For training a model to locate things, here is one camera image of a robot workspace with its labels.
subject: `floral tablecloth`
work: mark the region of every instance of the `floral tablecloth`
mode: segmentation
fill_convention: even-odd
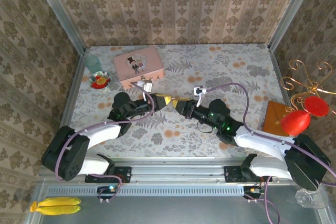
[[[99,57],[103,70],[112,75],[105,90],[89,87],[89,70],[85,69],[70,126],[85,126],[104,122],[111,110],[113,97],[123,91],[113,64],[115,56],[146,46],[92,47],[90,54]],[[270,54],[265,44],[225,45],[163,45],[155,46],[164,67],[164,78],[153,82],[153,93],[166,93],[176,98],[194,98],[193,88],[207,88],[223,83],[239,82],[250,96],[247,123],[260,129],[269,100],[282,102],[282,95]],[[126,91],[132,100],[142,93],[132,88]],[[242,120],[245,95],[239,87],[228,87],[208,93],[203,106],[221,98],[231,109],[231,116]],[[108,157],[232,157],[246,156],[249,150],[222,143],[216,132],[206,125],[197,129],[195,120],[186,120],[170,103],[149,119],[133,123],[123,137],[94,146],[92,151]]]

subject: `transparent cup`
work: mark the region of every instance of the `transparent cup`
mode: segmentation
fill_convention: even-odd
[[[328,205],[328,195],[321,186],[316,191],[309,191],[304,188],[298,190],[295,199],[301,207],[322,209]]]
[[[90,70],[91,73],[102,71],[99,59],[96,56],[88,56],[85,59],[85,66]]]

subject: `bunch of bananas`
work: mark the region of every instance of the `bunch of bananas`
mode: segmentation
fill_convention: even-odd
[[[30,206],[30,212],[40,212],[43,215],[69,215],[80,210],[80,199],[76,197],[46,198],[37,203],[34,201]]]

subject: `pink jewelry box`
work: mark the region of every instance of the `pink jewelry box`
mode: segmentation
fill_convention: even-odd
[[[124,89],[132,88],[133,81],[163,78],[163,66],[155,47],[119,55],[113,61]]]

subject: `patterned wallpaper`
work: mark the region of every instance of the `patterned wallpaper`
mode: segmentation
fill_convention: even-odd
[[[46,0],[0,0],[0,223],[21,223],[77,53]]]
[[[291,59],[306,63],[313,81],[322,80],[326,72],[316,68],[318,61],[327,61],[336,68],[336,0],[304,0],[290,27],[286,31],[276,56],[283,76],[293,76],[305,82],[304,70],[292,72],[288,67]],[[336,92],[336,71],[323,83],[323,88]],[[336,95],[323,95],[323,98],[336,110]],[[306,133],[310,135],[332,160],[336,168],[336,115],[329,113],[323,118],[313,118]],[[328,188],[336,206],[336,188]]]
[[[60,0],[86,46],[265,43],[290,0]]]

